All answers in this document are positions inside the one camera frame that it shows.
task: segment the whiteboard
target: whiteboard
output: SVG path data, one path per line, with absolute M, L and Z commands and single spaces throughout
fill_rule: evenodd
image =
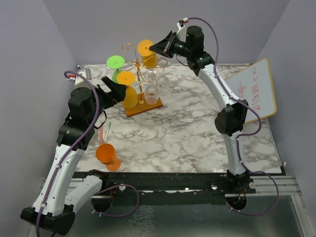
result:
M 267 58 L 254 63 L 246 69 L 232 75 L 226 80 L 227 85 L 240 100 L 246 99 L 249 106 L 263 119 L 272 116 L 277 111 L 277 104 L 273 90 L 270 65 Z M 246 121 L 258 120 L 247 111 Z

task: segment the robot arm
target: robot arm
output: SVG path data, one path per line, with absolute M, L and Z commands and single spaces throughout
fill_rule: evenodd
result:
M 99 85 L 95 88 L 99 101 L 98 116 L 103 110 L 123 101 L 126 92 L 125 85 L 116 84 L 108 77 L 102 78 L 102 81 L 111 91 L 106 93 Z M 45 185 L 33 206 L 24 208 L 21 213 L 21 218 L 33 225 L 36 224 L 40 214 L 39 226 L 60 235 L 65 235 L 70 230 L 75 220 L 75 213 L 102 187 L 102 180 L 90 175 L 66 196 L 75 168 L 95 133 L 93 127 L 87 130 L 91 127 L 96 114 L 96 98 L 90 88 L 77 87 L 71 92 L 68 106 L 70 112 L 59 129 L 56 153 Z M 86 135 L 74 146 L 75 141 L 83 133 Z M 61 161 L 71 147 L 72 150 Z M 46 204 L 43 204 L 47 190 L 50 192 Z
M 179 21 L 177 24 L 178 31 L 171 31 L 165 39 L 152 45 L 150 50 L 168 58 L 172 58 L 174 54 L 185 57 L 190 69 L 212 92 L 221 111 L 215 119 L 215 126 L 224 137 L 228 156 L 228 175 L 232 177 L 234 182 L 239 183 L 241 179 L 249 178 L 248 172 L 239 161 L 236 146 L 236 137 L 242 133 L 247 109 L 230 99 L 225 93 L 223 85 L 231 93 L 231 96 L 236 99 L 238 97 L 229 89 L 221 76 L 219 76 L 219 79 L 216 78 L 214 73 L 215 61 L 204 51 L 202 29 L 198 26 L 190 26 L 183 34 L 187 20 L 187 18 L 184 18 Z M 183 35 L 186 35 L 186 41 L 181 41 Z M 239 150 L 242 160 L 241 142 L 239 142 Z

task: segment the marble tabletop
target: marble tabletop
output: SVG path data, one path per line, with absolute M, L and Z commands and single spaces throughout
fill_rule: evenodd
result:
M 93 83 L 108 91 L 101 78 L 105 75 L 112 78 L 114 71 L 106 65 L 86 67 L 91 70 Z M 219 71 L 223 78 L 227 78 L 244 68 L 225 66 L 219 67 Z M 188 67 L 172 65 L 165 69 L 165 75 L 170 80 L 170 89 L 161 97 L 163 107 L 130 118 L 126 117 L 120 104 L 106 110 L 108 120 L 105 125 L 112 123 L 108 143 L 115 147 L 121 159 L 118 171 L 226 172 L 226 147 L 214 125 L 219 107 L 213 95 Z M 138 83 L 132 86 L 139 93 Z M 96 125 L 103 120 L 104 116 L 100 116 Z M 257 122 L 245 124 L 243 131 L 255 131 L 257 126 Z M 280 173 L 280 161 L 267 119 L 262 130 L 255 136 L 243 137 L 242 144 L 249 169 Z M 96 133 L 76 171 L 107 171 L 95 157 L 99 145 L 99 134 Z

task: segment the wooden rack base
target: wooden rack base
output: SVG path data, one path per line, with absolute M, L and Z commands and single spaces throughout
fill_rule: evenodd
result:
M 138 115 L 138 114 L 147 112 L 149 110 L 153 110 L 153 109 L 157 109 L 157 108 L 162 107 L 162 102 L 161 102 L 160 98 L 158 99 L 157 103 L 155 103 L 154 105 L 149 105 L 149 104 L 146 103 L 144 93 L 142 93 L 142 98 L 143 98 L 143 101 L 144 101 L 143 104 L 139 103 L 140 98 L 141 98 L 140 94 L 137 95 L 137 98 L 138 98 L 138 103 L 137 103 L 137 105 L 134 108 L 132 108 L 132 109 L 125 109 L 125 113 L 126 113 L 126 116 L 128 118 L 131 117 L 131 116 L 134 116 L 134 115 Z

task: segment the white wall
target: white wall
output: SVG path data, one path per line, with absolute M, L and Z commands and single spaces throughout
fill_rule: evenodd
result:
M 278 111 L 269 119 L 316 230 L 316 1 L 291 0 L 258 59 L 271 63 Z
M 43 0 L 80 64 L 105 63 L 121 46 L 165 38 L 184 17 L 208 20 L 218 34 L 221 63 L 255 62 L 289 0 Z M 215 57 L 211 31 L 205 50 Z
M 32 206 L 54 157 L 75 69 L 41 0 L 0 1 L 0 236 L 27 236 Z

